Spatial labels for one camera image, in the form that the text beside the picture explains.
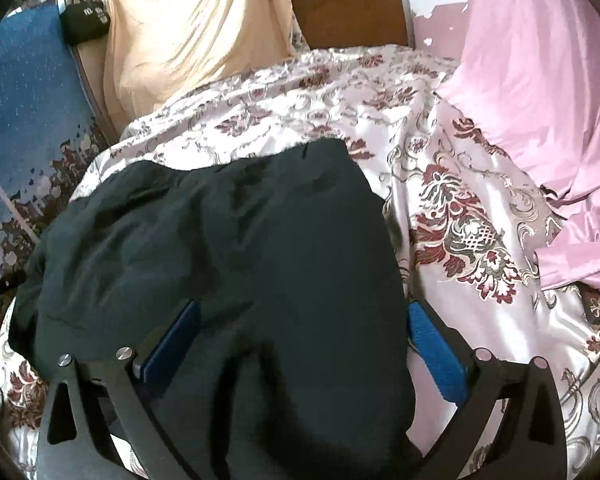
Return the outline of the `blue fabric wardrobe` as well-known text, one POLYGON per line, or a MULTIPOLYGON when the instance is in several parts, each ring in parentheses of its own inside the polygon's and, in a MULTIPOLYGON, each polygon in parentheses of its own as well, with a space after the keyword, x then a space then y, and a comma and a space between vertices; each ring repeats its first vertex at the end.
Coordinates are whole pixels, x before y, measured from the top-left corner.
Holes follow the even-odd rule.
POLYGON ((57 0, 16 0, 0 21, 0 318, 36 239, 108 145, 57 0))

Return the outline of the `floral satin bedspread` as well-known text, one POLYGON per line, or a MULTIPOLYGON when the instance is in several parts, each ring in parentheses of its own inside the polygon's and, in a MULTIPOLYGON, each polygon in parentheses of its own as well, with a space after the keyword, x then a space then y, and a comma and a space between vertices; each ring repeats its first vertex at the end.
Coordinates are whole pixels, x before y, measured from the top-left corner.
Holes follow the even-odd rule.
POLYGON ((319 138, 347 145, 402 238, 401 272, 468 342, 547 358, 576 478, 600 456, 600 294, 542 289, 533 253, 562 222, 541 190, 440 98, 454 63, 404 47, 314 50, 173 98, 119 143, 70 168, 73 197, 147 159, 175 169, 273 154, 319 138))

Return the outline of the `brown wooden headboard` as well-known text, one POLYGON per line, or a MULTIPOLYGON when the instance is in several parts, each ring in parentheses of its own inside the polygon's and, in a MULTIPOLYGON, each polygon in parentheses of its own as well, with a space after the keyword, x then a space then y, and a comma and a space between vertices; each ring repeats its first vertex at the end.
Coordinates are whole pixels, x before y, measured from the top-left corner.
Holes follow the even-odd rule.
POLYGON ((291 0, 312 49, 414 44, 407 0, 291 0))

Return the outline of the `black padded jacket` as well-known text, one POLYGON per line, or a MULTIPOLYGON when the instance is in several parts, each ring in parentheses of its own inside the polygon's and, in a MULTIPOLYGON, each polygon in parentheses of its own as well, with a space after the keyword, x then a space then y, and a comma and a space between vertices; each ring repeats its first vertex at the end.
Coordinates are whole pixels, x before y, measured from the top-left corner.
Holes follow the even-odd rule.
POLYGON ((44 232, 8 341, 42 378, 192 306, 156 421, 203 479, 400 479, 406 301, 379 198, 323 139, 193 171, 141 160, 44 232))

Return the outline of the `beige hanging cloth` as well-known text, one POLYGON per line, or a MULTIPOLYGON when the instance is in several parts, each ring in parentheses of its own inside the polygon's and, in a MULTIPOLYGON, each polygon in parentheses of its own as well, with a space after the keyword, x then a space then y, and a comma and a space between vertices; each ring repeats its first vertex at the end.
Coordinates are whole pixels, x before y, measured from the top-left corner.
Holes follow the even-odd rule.
POLYGON ((293 58, 291 0, 105 0, 104 96, 118 130, 174 94, 293 58))

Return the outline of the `black hanging bag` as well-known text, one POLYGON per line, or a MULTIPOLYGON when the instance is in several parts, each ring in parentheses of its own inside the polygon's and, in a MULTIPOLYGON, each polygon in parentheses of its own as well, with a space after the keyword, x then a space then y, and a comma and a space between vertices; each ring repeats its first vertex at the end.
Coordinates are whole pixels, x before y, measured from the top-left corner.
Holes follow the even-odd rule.
POLYGON ((69 0, 60 14, 62 36, 69 47, 106 36, 110 16, 99 0, 69 0))

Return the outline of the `pink curtain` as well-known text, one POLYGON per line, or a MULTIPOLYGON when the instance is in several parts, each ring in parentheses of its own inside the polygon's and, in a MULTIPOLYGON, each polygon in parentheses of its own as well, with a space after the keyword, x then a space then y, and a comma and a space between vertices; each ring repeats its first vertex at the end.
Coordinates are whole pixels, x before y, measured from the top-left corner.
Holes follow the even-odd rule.
POLYGON ((600 291, 600 17, 588 0, 469 0, 442 96, 544 188, 565 221, 541 283, 600 291))

